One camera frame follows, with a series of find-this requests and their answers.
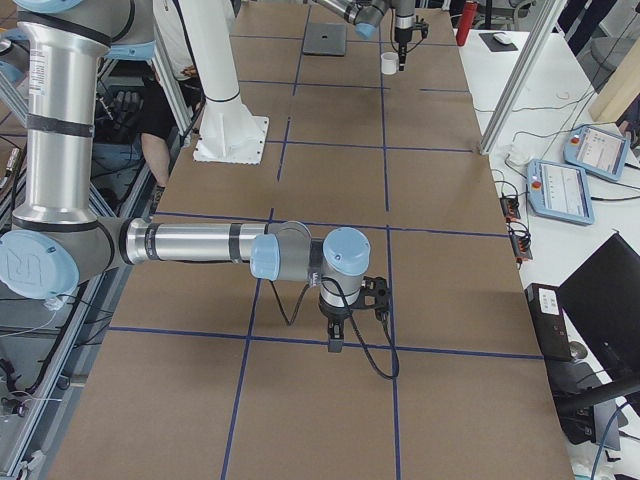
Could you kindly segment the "orange black connector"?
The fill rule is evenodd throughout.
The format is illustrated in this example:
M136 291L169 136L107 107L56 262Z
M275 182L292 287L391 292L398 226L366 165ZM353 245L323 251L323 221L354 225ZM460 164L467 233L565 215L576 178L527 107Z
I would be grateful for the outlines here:
M506 222L519 221L521 219L517 197L502 196L499 202Z
M528 229L509 228L509 239L516 263L521 265L533 259L531 251L531 234Z

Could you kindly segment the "wooden plank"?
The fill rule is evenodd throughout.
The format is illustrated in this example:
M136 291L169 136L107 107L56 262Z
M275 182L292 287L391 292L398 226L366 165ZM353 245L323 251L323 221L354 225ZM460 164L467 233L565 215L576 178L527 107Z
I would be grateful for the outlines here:
M639 49L639 41L636 41L589 107L596 123L616 122L639 95Z

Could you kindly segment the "blue teach pendant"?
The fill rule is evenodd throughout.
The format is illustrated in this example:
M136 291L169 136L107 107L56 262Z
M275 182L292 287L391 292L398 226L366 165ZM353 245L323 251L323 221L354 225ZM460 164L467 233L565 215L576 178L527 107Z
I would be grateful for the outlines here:
M622 175L630 141L592 125L571 131L564 145L564 161L601 179L617 182Z
M527 166L528 201L545 218L592 225L595 213L586 171L577 166L533 159Z

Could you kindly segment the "red bottle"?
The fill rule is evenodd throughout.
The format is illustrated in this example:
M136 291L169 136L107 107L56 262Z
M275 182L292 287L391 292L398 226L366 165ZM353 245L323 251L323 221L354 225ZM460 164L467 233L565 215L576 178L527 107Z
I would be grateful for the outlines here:
M466 1L459 17L456 33L456 43L459 47L464 46L471 29L473 19L475 18L477 3L475 1Z

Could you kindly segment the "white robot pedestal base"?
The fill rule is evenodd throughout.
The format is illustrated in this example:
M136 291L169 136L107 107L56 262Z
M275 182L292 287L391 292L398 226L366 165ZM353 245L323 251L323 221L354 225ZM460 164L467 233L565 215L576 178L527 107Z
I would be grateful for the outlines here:
M196 69L206 97L194 149L198 162L257 165L269 119L254 116L243 103L223 1L179 3Z

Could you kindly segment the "aluminium frame post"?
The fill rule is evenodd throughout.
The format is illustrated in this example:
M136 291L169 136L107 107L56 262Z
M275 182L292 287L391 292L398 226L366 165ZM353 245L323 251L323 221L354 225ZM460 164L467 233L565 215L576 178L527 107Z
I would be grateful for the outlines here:
M524 83L533 70L565 4L565 1L548 0L542 5L540 16L529 32L525 45L482 136L479 144L479 153L481 155L488 155L499 139L512 113L515 102L524 87Z

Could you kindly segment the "black mouse pad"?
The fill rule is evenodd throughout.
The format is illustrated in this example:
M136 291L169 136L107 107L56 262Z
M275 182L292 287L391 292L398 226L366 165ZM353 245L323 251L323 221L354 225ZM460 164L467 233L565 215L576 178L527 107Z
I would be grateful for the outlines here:
M505 32L480 33L479 38L486 44L491 52L518 50L511 36Z

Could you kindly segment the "black desktop box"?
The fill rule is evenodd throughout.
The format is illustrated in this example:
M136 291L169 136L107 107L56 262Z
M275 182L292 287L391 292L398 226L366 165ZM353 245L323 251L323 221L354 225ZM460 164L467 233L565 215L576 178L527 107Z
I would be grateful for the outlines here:
M564 310L557 288L531 283L525 289L525 296L544 359L559 362L578 362L585 359L586 348L568 338Z

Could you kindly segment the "black computer monitor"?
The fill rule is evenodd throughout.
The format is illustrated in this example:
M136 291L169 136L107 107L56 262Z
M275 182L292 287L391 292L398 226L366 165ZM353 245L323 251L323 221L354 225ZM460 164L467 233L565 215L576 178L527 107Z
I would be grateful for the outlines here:
M613 379L639 371L639 255L615 233L559 287L560 303Z

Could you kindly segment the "far blue teach pendant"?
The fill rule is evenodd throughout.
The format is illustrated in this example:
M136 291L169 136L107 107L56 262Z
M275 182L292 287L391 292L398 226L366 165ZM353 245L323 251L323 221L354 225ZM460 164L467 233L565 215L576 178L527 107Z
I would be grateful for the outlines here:
M592 125L571 131L564 145L564 161L601 179L617 182L622 175L630 141Z

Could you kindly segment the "orange black connector lower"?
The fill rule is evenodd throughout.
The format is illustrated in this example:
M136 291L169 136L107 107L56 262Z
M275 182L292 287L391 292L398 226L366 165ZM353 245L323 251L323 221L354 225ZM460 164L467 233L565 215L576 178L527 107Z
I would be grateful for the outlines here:
M509 228L509 239L516 263L521 265L533 259L531 251L531 234L528 229Z

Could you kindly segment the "white ceramic cup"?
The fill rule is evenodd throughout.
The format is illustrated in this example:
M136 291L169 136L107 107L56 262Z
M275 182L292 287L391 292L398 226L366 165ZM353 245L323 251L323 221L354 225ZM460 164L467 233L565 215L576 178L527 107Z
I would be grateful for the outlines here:
M380 69L383 75L394 75L399 69L399 56L394 51L384 52L380 56Z

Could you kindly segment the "white computer mouse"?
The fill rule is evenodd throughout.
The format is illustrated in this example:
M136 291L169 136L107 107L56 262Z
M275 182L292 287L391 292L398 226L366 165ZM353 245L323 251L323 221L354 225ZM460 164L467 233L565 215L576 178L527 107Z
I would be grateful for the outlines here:
M496 32L493 34L493 39L501 45L510 45L513 43L512 39L505 32Z

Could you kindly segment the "grey closed laptop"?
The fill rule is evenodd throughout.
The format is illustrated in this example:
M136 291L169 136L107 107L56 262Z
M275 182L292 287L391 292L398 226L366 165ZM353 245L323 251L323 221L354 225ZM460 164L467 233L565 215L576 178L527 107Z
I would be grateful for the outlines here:
M346 46L347 27L344 24L307 24L302 48L304 55L343 57Z

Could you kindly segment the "orange black connector upper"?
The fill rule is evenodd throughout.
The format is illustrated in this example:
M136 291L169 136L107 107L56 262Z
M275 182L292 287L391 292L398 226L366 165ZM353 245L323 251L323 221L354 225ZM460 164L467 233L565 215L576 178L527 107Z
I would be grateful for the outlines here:
M517 197L502 196L499 202L506 222L519 221L521 219Z

